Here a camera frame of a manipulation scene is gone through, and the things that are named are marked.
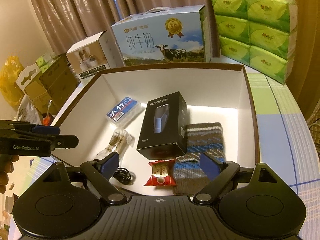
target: open box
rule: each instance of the open box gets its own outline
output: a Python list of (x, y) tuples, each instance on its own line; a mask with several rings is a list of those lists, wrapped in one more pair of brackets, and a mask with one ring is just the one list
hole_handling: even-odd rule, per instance
[[(106, 113), (124, 97), (144, 106), (149, 100), (180, 91), (187, 103), (189, 123), (220, 122), (227, 161), (241, 167), (259, 162), (259, 138), (254, 104), (243, 65), (222, 63), (169, 63), (105, 70), (97, 74), (58, 119), (62, 134), (76, 135), (74, 149), (56, 149), (54, 155), (79, 166), (105, 148), (116, 128)], [(135, 177), (132, 185), (119, 186), (143, 195), (172, 195), (171, 187), (145, 187), (152, 174), (146, 159), (136, 151), (144, 112), (126, 130), (135, 138), (120, 166)]]

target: triangular cutout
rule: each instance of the triangular cutout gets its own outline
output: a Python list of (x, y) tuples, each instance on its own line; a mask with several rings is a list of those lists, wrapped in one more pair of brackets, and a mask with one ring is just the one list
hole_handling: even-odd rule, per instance
[(57, 182), (61, 181), (61, 175), (59, 169), (54, 169), (43, 182)]
[(274, 177), (269, 173), (266, 169), (261, 169), (259, 174), (260, 182), (269, 182), (269, 183), (277, 183)]

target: electric shaver picture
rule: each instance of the electric shaver picture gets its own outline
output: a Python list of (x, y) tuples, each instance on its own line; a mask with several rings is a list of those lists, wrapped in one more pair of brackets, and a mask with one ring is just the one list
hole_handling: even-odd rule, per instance
[(169, 104), (158, 106), (155, 110), (153, 132), (161, 133), (169, 117)]

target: cow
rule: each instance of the cow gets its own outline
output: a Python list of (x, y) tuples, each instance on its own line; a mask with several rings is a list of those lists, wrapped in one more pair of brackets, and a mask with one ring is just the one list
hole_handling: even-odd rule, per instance
[(187, 51), (185, 49), (167, 49), (168, 45), (156, 45), (156, 48), (159, 48), (159, 50), (162, 52), (164, 59), (166, 62), (173, 61), (174, 58), (176, 59), (187, 59)]

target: yellow plastic bag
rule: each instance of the yellow plastic bag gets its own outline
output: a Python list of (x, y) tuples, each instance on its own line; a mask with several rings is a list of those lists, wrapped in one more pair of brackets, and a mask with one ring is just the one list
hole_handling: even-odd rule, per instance
[(10, 56), (0, 70), (0, 91), (4, 99), (15, 110), (18, 109), (24, 93), (16, 84), (20, 72), (23, 70), (19, 58)]

